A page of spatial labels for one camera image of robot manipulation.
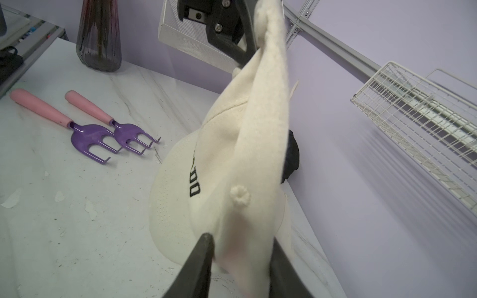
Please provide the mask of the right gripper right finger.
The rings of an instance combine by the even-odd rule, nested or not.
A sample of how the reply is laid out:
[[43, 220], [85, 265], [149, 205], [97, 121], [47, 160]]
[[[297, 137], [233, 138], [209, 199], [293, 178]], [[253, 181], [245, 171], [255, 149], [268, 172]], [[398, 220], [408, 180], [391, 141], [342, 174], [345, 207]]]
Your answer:
[[275, 238], [270, 261], [270, 298], [313, 298]]

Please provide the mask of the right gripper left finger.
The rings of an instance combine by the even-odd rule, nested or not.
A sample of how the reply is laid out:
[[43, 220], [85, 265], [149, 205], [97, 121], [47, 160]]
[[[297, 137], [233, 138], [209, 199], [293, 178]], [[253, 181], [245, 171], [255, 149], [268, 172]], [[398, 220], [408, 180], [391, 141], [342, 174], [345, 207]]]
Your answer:
[[204, 233], [163, 298], [207, 298], [213, 258], [213, 236]]

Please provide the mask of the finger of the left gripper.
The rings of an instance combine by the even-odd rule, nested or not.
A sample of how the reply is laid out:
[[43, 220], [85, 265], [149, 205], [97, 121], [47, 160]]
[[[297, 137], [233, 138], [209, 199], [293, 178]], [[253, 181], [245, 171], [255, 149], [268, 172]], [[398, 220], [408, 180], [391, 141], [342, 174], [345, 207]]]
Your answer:
[[178, 1], [178, 18], [204, 24], [207, 41], [244, 67], [258, 50], [253, 29], [256, 5], [251, 0]]

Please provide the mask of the cream Colorado cap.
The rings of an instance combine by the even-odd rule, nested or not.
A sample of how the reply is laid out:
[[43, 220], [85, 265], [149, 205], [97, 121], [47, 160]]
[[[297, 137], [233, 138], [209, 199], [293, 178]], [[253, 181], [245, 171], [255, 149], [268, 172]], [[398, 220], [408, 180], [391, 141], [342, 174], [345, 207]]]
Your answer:
[[190, 195], [195, 236], [210, 233], [214, 259], [250, 298], [269, 295], [275, 217], [288, 145], [289, 90], [283, 8], [259, 1], [258, 50], [237, 68], [199, 130]]
[[183, 265], [195, 247], [197, 237], [190, 222], [189, 177], [199, 132], [181, 139], [164, 159], [149, 199], [149, 227], [160, 253]]

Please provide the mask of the black cap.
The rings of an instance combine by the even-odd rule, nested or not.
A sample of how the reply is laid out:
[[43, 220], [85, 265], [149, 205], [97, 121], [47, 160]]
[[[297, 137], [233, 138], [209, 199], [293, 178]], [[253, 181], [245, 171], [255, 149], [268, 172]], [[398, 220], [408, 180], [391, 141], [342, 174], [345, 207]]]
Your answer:
[[284, 183], [292, 173], [299, 168], [300, 154], [298, 143], [294, 137], [293, 131], [289, 130], [288, 146], [284, 160], [284, 167], [281, 182]]

